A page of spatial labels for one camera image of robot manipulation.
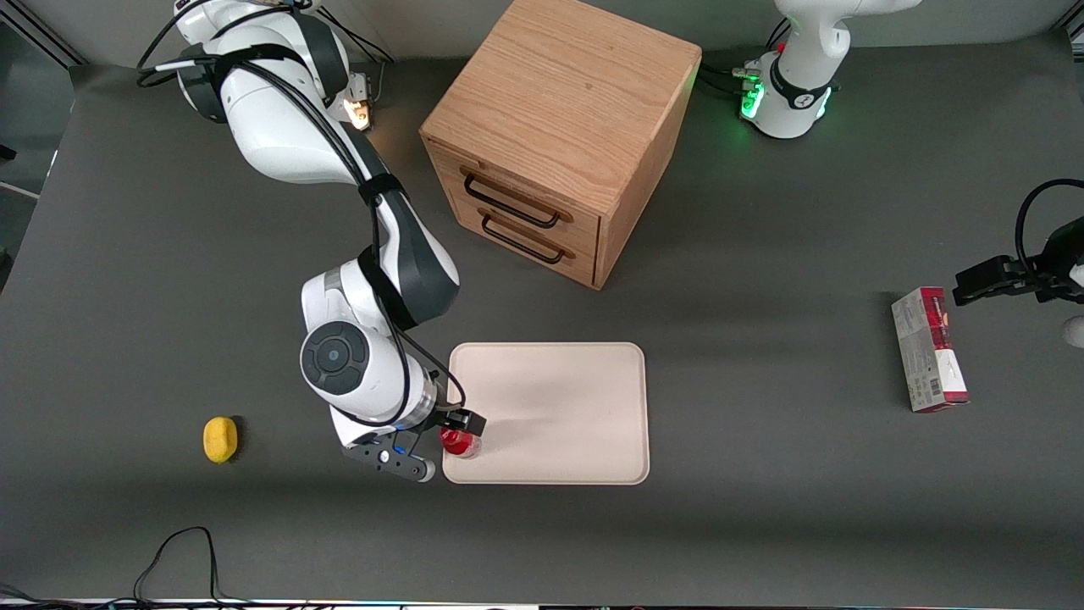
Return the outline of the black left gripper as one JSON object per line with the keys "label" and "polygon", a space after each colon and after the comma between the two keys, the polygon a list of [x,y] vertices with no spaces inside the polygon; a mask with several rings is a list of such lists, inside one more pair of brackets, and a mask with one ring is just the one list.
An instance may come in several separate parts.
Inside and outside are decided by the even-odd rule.
{"label": "black left gripper", "polygon": [[1025,255],[1025,220],[1014,228],[1015,254],[1019,268],[1014,281],[1014,258],[989,258],[955,275],[953,299],[957,308],[995,295],[1034,293],[1037,302],[1062,300],[1083,302],[1081,260],[1083,220],[1074,219],[1056,229],[1037,255]]}

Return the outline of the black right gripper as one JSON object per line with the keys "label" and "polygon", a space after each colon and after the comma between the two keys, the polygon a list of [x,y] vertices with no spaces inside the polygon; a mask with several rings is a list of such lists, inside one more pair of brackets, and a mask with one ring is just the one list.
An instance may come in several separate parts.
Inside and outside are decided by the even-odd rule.
{"label": "black right gripper", "polygon": [[486,424],[487,419],[485,419],[481,414],[472,412],[472,410],[434,408],[429,416],[427,416],[427,418],[423,421],[423,432],[436,428],[439,446],[442,452],[446,452],[446,429],[452,431],[464,431],[473,436],[483,436]]}

